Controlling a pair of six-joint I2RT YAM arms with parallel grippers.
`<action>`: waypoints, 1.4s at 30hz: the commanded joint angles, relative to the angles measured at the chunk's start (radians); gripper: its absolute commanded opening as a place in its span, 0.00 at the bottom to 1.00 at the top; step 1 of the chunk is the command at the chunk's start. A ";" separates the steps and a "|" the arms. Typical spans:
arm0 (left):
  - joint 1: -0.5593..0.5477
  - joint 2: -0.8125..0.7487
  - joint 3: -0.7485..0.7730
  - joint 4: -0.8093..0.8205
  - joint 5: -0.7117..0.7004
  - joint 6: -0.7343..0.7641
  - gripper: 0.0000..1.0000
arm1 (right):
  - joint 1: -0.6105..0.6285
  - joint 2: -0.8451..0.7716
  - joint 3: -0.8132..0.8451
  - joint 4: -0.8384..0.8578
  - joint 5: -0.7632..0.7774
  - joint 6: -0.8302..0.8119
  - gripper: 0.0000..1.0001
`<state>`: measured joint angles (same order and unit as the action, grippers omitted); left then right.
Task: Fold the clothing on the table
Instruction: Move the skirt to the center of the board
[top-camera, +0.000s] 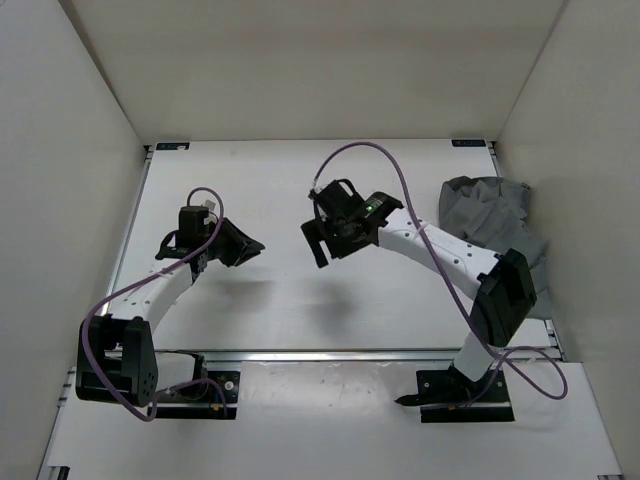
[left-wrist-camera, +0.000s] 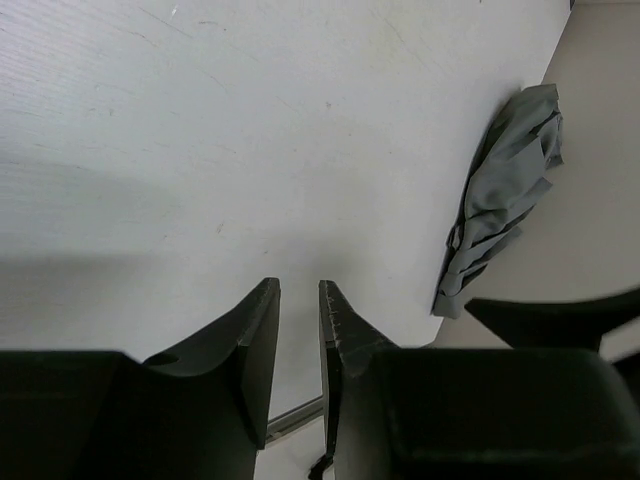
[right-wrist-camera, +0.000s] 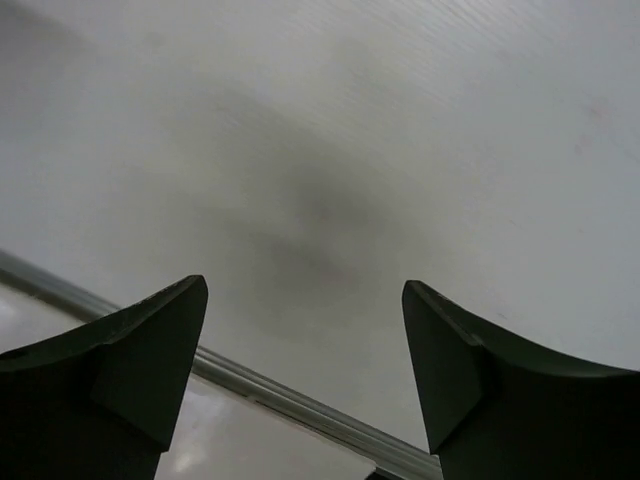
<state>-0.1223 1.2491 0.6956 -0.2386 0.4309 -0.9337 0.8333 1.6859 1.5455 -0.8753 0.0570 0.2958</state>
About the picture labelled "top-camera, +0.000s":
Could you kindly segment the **grey skirt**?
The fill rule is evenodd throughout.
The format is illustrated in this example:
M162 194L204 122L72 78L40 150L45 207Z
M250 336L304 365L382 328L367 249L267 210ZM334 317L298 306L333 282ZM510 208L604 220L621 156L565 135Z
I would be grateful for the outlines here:
M537 296L529 316L549 320L548 241L526 224L531 199L532 189L524 183L496 176L456 177L442 184L438 224L472 245L500 254L514 249L524 255Z

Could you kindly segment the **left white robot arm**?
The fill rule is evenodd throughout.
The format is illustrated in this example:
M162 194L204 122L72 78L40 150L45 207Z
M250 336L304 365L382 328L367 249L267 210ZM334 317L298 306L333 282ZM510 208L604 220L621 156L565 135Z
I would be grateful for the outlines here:
M209 373L203 357L158 352L153 333L209 263L238 267L265 249L229 219L219 219L212 205L182 207L178 228L164 237L155 256L158 276L125 293L109 312L94 315L89 323L88 344L95 362L135 407L150 405L158 391L171 392L174 386L189 399L206 392Z

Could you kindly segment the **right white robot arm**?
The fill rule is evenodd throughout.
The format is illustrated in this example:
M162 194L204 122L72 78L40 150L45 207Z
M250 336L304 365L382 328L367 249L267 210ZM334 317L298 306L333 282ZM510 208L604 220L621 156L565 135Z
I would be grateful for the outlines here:
M314 216L301 230L318 267L369 245L400 254L438 273L472 300L470 333L453 361L449 391L471 400L484 375L536 303L526 258L473 246L410 215L402 202L377 191L361 197L346 179L309 193Z

